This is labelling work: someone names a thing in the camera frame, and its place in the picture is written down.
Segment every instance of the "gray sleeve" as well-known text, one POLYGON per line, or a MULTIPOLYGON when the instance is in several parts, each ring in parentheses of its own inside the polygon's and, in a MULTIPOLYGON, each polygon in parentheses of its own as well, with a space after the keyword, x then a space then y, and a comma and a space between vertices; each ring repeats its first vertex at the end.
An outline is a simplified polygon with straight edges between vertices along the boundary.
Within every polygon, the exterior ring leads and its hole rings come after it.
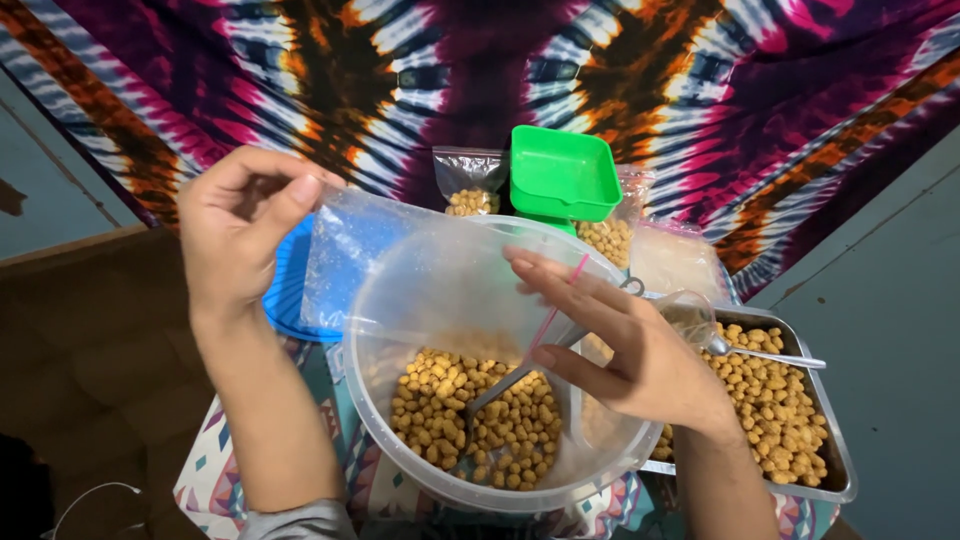
POLYGON ((250 511, 237 540, 356 540, 347 509, 338 501, 315 501, 276 514, 250 511))

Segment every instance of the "forearm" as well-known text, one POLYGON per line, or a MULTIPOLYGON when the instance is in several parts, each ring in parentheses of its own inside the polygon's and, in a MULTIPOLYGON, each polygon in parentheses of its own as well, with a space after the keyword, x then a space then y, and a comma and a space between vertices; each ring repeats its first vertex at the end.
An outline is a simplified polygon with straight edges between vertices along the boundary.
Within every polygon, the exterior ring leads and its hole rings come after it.
POLYGON ((227 415, 250 508, 277 512, 342 498, 323 419, 262 311, 230 324, 193 313, 191 324, 227 415))
POLYGON ((735 413, 725 406, 716 405, 707 429, 675 428, 677 484, 691 537, 774 540, 780 533, 770 493, 735 413))

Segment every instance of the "metal spoon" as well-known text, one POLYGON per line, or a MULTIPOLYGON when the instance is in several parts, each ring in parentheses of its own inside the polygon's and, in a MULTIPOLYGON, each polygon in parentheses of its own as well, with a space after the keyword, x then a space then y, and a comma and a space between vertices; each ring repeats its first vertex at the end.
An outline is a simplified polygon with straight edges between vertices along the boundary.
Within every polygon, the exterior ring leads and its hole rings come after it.
POLYGON ((806 367, 810 369, 824 369, 827 367, 826 362, 815 358, 791 355, 772 355, 762 351, 750 351, 748 349, 734 347, 730 343, 727 343, 727 340, 725 340, 719 333, 715 333, 713 338, 707 344, 707 352, 716 356, 726 356, 730 353, 759 356, 761 358, 770 358, 771 360, 776 360, 777 362, 783 362, 784 364, 790 364, 797 367, 806 367))
MULTIPOLYGON (((626 288, 631 283, 636 283, 639 287, 639 291, 633 292, 634 296, 641 297, 643 292, 646 290, 646 287, 643 285, 643 282, 639 278, 627 278, 627 280, 620 284, 620 288, 626 288)), ((558 347, 563 347, 569 349, 581 339, 587 337, 589 330, 581 327, 580 325, 574 325, 570 331, 568 331, 564 336, 557 340, 558 347)), ((464 419, 464 431, 467 434, 465 439, 464 448, 460 451, 460 460, 462 461, 464 457, 467 456, 467 448, 470 447, 470 443, 473 442, 473 419, 476 417, 476 414, 484 406, 488 405, 493 400, 500 397, 505 391, 507 391, 511 386, 519 382, 525 376, 527 376, 534 368, 537 367, 537 364, 532 361, 526 360, 516 367, 516 369, 503 376, 503 379, 499 380, 496 384, 491 386, 482 396, 474 398, 466 407, 457 412, 461 418, 464 419)))

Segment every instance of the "sealed plastic bag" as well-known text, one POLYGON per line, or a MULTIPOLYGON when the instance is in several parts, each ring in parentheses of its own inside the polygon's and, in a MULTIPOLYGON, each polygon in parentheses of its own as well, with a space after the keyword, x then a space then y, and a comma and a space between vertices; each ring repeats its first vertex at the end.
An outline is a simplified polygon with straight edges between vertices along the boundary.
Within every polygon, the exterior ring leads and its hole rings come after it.
POLYGON ((696 225, 645 218, 634 227, 630 275, 647 290, 669 294, 698 292, 711 302, 731 301, 716 250, 696 225))
MULTIPOLYGON (((584 254, 542 234, 514 235, 355 189, 324 188, 314 218, 302 310, 304 323, 474 357, 516 363, 549 308, 516 291, 506 246, 570 266, 584 254), (473 351, 498 336, 499 352, 473 351)), ((584 271, 611 280, 599 261, 584 271)), ((559 313, 542 343, 572 327, 559 313)))
POLYGON ((447 215, 500 212, 496 191, 507 180, 510 167, 501 150, 437 146, 433 149, 437 187, 450 203, 447 215))
POLYGON ((638 165, 617 165, 616 175, 623 190, 623 201, 613 209, 610 217, 599 222, 575 223, 577 237, 596 248, 620 270, 630 268, 630 244, 634 225, 643 216, 643 206, 656 175, 638 165))

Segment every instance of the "white cable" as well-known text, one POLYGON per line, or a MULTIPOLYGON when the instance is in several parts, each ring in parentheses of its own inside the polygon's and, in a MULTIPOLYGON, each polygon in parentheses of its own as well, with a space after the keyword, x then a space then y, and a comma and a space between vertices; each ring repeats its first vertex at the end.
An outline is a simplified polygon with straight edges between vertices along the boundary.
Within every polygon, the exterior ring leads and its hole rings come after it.
POLYGON ((75 500, 73 501, 73 503, 70 503, 70 505, 66 507, 66 511, 63 512, 63 515, 60 516, 60 519, 57 521, 57 525, 53 528, 53 530, 44 532, 44 533, 42 534, 42 536, 43 536, 44 538, 47 538, 47 534, 50 534, 50 536, 49 536, 50 540, 57 540, 57 530, 60 529, 60 524, 63 523, 63 518, 65 518, 66 515, 67 515, 68 513, 70 513, 70 510, 73 509, 73 506, 74 506, 76 503, 79 503, 79 502, 80 502, 80 499, 86 497, 87 495, 93 493, 94 491, 100 489, 101 487, 107 487, 107 486, 109 486, 109 485, 122 485, 122 486, 126 487, 127 489, 133 491, 133 493, 135 493, 135 494, 137 494, 137 495, 140 494, 140 490, 139 490, 139 489, 137 489, 137 488, 135 488, 135 487, 133 487, 133 486, 131 486, 131 485, 129 485, 129 484, 123 483, 123 482, 107 482, 107 483, 102 483, 102 484, 100 484, 100 485, 98 485, 98 486, 96 486, 96 487, 91 487, 90 489, 86 490, 86 492, 83 493, 80 497, 78 497, 77 499, 75 499, 75 500))

